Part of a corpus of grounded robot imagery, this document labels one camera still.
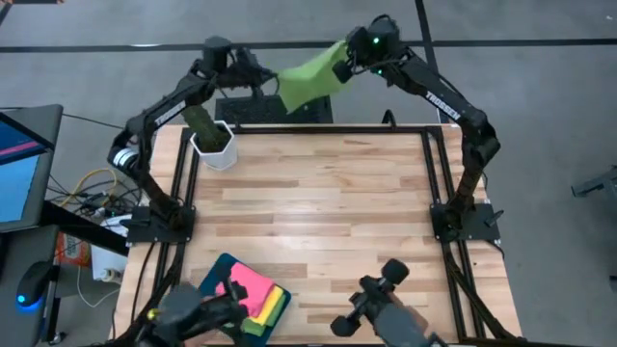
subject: yellow cable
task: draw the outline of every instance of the yellow cable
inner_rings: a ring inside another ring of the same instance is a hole
[[[86,180],[92,176],[94,176],[95,174],[100,174],[100,173],[105,173],[108,172],[112,175],[112,177],[114,178],[114,185],[109,188],[107,190],[108,196],[111,196],[114,193],[114,190],[116,189],[116,186],[118,185],[118,177],[116,176],[116,173],[112,170],[112,169],[98,169],[98,170],[93,170],[90,171],[89,173],[86,173],[85,176],[83,176],[79,182],[77,183],[77,185],[75,186],[75,188],[73,189],[72,193],[70,193],[70,195],[60,203],[60,207],[65,207],[71,199],[75,198],[75,195],[77,194],[77,192],[79,192],[79,190],[81,189],[81,186],[84,185],[84,183],[86,182]],[[105,201],[102,203],[103,205],[105,203],[107,203],[109,201],[109,197],[105,199]]]

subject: grey floor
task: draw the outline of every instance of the grey floor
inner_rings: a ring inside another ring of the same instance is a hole
[[[434,40],[617,38],[614,0],[432,0]],[[336,40],[375,15],[398,19],[420,40],[411,0],[91,0],[13,6],[0,46]],[[259,50],[263,64],[292,67],[314,49]],[[617,214],[604,194],[574,199],[570,186],[617,164],[617,46],[437,48],[440,70],[483,108],[502,142],[487,169],[523,333],[546,342],[614,346]],[[199,52],[0,54],[0,107],[61,103],[114,124],[174,87]],[[333,97],[335,122],[435,122],[429,105],[374,76]],[[64,119],[52,173],[72,187],[106,166],[116,130]],[[92,310],[65,300],[63,345],[104,340],[114,301]]]

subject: pink sticky note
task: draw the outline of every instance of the pink sticky note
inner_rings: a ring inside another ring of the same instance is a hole
[[[231,281],[237,281],[240,285],[247,288],[248,297],[240,301],[241,305],[247,307],[247,311],[251,317],[257,317],[261,313],[263,304],[270,294],[270,290],[274,286],[274,282],[255,271],[249,269],[242,263],[235,263],[231,266]],[[216,294],[222,295],[225,289],[222,283],[216,286]]]

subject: computer mouse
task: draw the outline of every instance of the computer mouse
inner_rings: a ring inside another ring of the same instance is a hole
[[[51,280],[52,268],[51,261],[37,261],[26,270],[17,286],[18,304],[28,307],[40,299]]]

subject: yellow sticky note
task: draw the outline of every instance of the yellow sticky note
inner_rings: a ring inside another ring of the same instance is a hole
[[[263,308],[261,309],[261,313],[257,317],[249,317],[251,321],[257,323],[259,325],[265,325],[268,321],[268,317],[272,313],[272,310],[277,305],[277,302],[282,296],[282,289],[280,289],[277,285],[275,285],[270,294],[268,294],[268,298],[266,302],[263,304]]]

